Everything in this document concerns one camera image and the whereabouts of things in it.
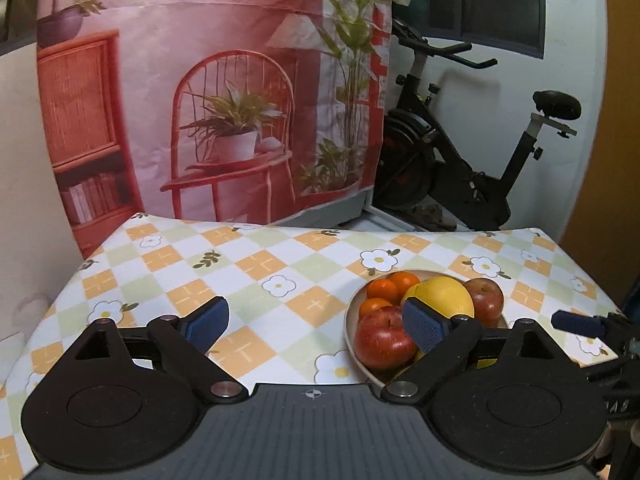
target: white wall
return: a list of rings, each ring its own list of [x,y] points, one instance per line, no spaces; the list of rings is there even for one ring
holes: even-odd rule
[[[500,177],[520,135],[535,111],[532,94],[552,89],[574,95],[582,117],[571,126],[577,138],[563,139],[545,127],[538,146],[540,161],[527,162],[509,195],[511,219],[506,228],[537,226],[558,240],[571,214],[590,156],[598,121],[606,63],[605,0],[546,0],[544,59],[475,45],[462,54],[498,65],[473,70],[442,58],[430,59],[422,90],[435,82],[442,90],[433,111],[461,155],[476,171]],[[436,46],[451,44],[432,40]],[[386,105],[393,107],[398,73],[408,71],[413,53],[391,48]]]
[[[35,44],[0,56],[0,106],[2,340],[30,325],[16,308],[35,294],[55,300],[82,258],[47,153]]]

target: red apple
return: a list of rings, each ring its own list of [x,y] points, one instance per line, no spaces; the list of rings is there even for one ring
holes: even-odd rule
[[[504,294],[500,285],[489,278],[474,278],[465,282],[474,302],[474,317],[487,327],[495,327],[502,315]]]
[[[403,329],[401,312],[397,306],[384,306],[358,323],[353,347],[367,368],[392,370],[414,356],[417,346]]]

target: bowl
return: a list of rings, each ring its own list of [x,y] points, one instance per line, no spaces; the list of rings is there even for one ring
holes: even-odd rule
[[[421,282],[429,280],[430,278],[434,278],[435,276],[449,276],[454,280],[458,280],[460,283],[464,283],[463,280],[460,280],[455,276],[450,276],[449,274],[444,274],[442,272],[434,272],[433,270],[421,270],[421,269],[398,269],[398,270],[406,270],[407,272],[412,272],[420,279]],[[388,274],[384,274],[383,276],[376,277],[376,279],[388,278],[392,274],[393,274],[392,272],[389,272]],[[358,358],[356,357],[356,353],[353,350],[353,338],[356,334],[356,327],[358,325],[358,310],[360,309],[360,305],[362,304],[362,302],[367,299],[367,285],[369,285],[369,282],[361,286],[349,301],[349,304],[347,306],[347,313],[344,316],[344,337],[347,342],[347,348],[349,350],[349,354],[351,354],[351,357],[356,363],[358,369],[367,377],[367,379],[369,379],[369,381],[371,381],[371,383],[374,386],[374,389],[378,392],[385,386],[386,382],[389,382],[393,378],[393,375],[396,373],[396,371],[392,370],[390,372],[377,372],[376,374],[374,374],[364,364],[362,364],[358,360]],[[507,323],[505,322],[503,316],[500,316],[497,326],[498,328],[507,328]]]

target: table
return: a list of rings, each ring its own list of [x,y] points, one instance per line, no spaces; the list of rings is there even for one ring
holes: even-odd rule
[[[36,465],[20,431],[20,410],[94,319],[144,326],[224,296],[230,322],[209,357],[249,390],[257,382],[353,383],[362,377],[345,350],[346,304],[367,280],[395,269],[493,278],[506,297],[508,324],[537,320],[581,365],[615,357],[599,340],[551,327],[559,309],[606,316],[616,307],[539,229],[399,234],[137,213],[73,275],[0,390],[0,480],[17,480]]]

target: window frame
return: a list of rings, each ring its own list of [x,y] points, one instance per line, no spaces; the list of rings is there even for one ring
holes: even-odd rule
[[[496,40],[487,36],[473,33],[462,33],[462,9],[463,0],[454,0],[454,28],[428,27],[421,30],[427,38],[442,38],[443,40],[469,41],[503,50],[510,50],[518,54],[544,59],[545,57],[545,33],[546,33],[546,0],[540,0],[540,22],[538,25],[538,46],[533,47],[522,43],[514,43],[507,40]]]

